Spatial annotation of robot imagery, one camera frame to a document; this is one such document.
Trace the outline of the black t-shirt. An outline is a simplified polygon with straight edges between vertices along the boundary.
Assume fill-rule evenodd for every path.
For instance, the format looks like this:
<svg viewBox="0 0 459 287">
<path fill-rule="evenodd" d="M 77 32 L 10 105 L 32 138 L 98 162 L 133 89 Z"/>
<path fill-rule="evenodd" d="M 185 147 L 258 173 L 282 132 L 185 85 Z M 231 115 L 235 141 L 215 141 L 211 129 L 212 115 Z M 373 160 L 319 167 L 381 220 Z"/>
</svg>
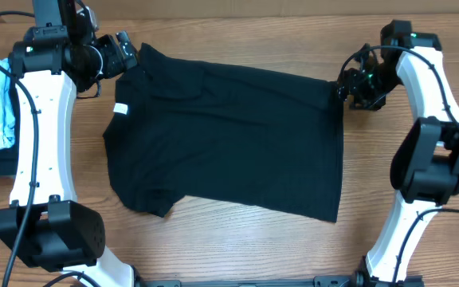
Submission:
<svg viewBox="0 0 459 287">
<path fill-rule="evenodd" d="M 189 195 L 336 221 L 343 104 L 334 83 L 145 44 L 115 100 L 104 144 L 128 209 L 162 217 Z"/>
</svg>

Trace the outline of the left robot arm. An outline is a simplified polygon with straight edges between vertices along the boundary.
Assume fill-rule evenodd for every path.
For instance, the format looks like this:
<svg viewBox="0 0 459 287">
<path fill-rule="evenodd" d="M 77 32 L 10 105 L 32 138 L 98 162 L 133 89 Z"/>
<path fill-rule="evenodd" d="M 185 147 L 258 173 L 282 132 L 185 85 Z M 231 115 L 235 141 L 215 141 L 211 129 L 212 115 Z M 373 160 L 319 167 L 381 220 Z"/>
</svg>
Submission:
<svg viewBox="0 0 459 287">
<path fill-rule="evenodd" d="M 0 239 L 11 259 L 91 286 L 137 286 L 138 272 L 106 245 L 100 214 L 77 200 L 71 119 L 81 94 L 136 65 L 125 32 L 97 37 L 80 1 L 36 1 L 35 24 L 10 54 L 20 110 L 18 169 Z"/>
</svg>

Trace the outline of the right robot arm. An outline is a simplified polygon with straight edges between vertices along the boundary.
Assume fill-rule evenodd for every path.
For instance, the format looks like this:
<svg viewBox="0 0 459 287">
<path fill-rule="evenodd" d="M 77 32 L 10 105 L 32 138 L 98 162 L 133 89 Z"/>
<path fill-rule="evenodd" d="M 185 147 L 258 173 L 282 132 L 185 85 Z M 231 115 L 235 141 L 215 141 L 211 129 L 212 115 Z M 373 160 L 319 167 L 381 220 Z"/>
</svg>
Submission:
<svg viewBox="0 0 459 287">
<path fill-rule="evenodd" d="M 337 95 L 356 110 L 377 111 L 402 85 L 414 124 L 390 165 L 394 202 L 378 240 L 352 275 L 317 276 L 316 286 L 422 286 L 407 267 L 435 215 L 449 213 L 459 194 L 459 106 L 443 67 L 441 42 L 419 33 L 409 21 L 393 20 L 377 46 L 351 55 L 360 66 L 342 66 Z"/>
</svg>

